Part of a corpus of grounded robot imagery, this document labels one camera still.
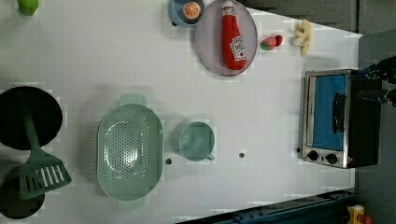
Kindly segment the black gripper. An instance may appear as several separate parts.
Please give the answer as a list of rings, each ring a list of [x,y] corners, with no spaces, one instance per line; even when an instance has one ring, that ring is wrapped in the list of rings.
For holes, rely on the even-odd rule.
[[[372,64],[359,71],[359,77],[370,80],[386,80],[388,83],[396,84],[396,56],[381,60],[378,65]],[[365,90],[359,91],[358,96],[363,100],[386,103],[387,91]]]

